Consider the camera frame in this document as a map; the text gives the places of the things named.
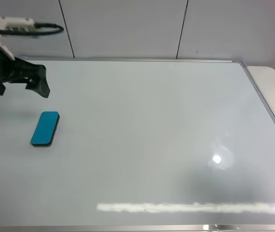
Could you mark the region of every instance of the cable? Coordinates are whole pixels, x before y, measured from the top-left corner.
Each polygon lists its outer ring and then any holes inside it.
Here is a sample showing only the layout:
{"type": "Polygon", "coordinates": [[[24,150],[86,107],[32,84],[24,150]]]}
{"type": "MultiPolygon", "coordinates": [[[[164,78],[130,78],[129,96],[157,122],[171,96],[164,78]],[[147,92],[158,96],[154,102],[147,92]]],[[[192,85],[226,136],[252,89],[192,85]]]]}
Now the cable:
{"type": "Polygon", "coordinates": [[[21,36],[39,36],[39,35],[53,35],[64,31],[64,28],[54,23],[35,23],[35,28],[56,28],[57,30],[52,31],[12,31],[12,30],[1,30],[0,35],[21,35],[21,36]]]}

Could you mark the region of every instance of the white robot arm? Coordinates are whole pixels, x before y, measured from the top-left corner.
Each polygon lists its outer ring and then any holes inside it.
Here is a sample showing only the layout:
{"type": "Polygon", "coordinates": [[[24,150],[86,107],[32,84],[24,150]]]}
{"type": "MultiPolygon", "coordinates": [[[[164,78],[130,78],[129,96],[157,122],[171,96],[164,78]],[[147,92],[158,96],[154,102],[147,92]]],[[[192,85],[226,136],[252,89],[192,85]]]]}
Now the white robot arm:
{"type": "MultiPolygon", "coordinates": [[[[43,36],[62,32],[63,27],[52,23],[35,23],[28,18],[0,17],[1,35],[43,36]],[[41,28],[53,28],[45,31],[41,28]]],[[[4,82],[26,83],[26,89],[31,89],[42,97],[48,98],[49,87],[46,80],[46,68],[15,58],[9,49],[0,42],[0,95],[4,94],[4,82]]]]}

